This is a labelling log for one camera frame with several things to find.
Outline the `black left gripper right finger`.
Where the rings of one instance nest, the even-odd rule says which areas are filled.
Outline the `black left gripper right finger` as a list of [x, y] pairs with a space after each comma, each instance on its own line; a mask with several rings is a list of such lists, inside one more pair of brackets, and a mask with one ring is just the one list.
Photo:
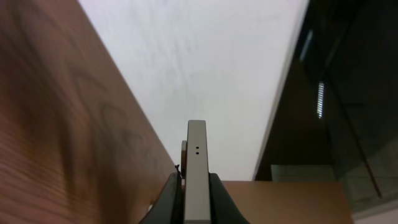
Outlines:
[[209, 185], [212, 224], [249, 224], [216, 173], [209, 173]]

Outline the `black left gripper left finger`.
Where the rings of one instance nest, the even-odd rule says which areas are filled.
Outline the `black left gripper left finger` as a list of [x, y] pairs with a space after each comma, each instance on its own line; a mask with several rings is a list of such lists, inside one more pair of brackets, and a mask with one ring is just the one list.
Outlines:
[[170, 174], [159, 198], [139, 224], [182, 224], [183, 223], [183, 190], [179, 165]]

